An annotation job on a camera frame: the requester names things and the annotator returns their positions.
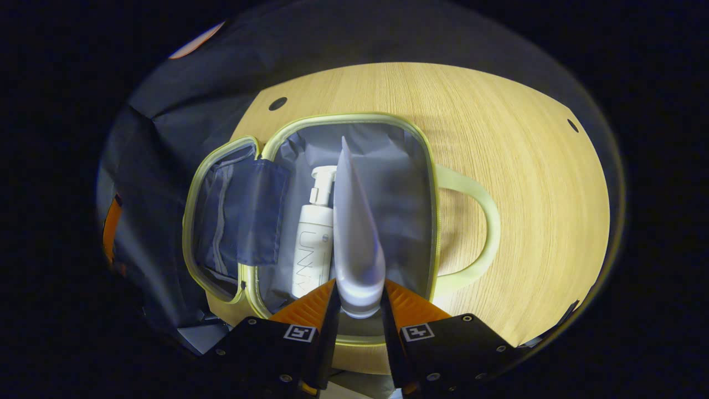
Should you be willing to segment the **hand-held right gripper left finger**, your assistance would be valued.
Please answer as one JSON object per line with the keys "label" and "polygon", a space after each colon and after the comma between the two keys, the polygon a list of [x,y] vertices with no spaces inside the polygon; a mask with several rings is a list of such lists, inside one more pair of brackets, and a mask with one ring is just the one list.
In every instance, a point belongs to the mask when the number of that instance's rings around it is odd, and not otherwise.
{"label": "hand-held right gripper left finger", "polygon": [[327,388],[340,311],[335,279],[270,318],[249,316],[202,357],[219,397],[317,397]]}

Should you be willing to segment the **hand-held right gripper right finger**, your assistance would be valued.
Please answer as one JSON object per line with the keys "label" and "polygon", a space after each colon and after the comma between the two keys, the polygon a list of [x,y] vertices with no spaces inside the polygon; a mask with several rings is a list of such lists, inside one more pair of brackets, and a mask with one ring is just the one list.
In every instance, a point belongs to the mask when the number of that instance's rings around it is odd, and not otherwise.
{"label": "hand-held right gripper right finger", "polygon": [[524,357],[477,316],[451,316],[391,280],[381,309],[393,383],[404,397],[473,397]]}

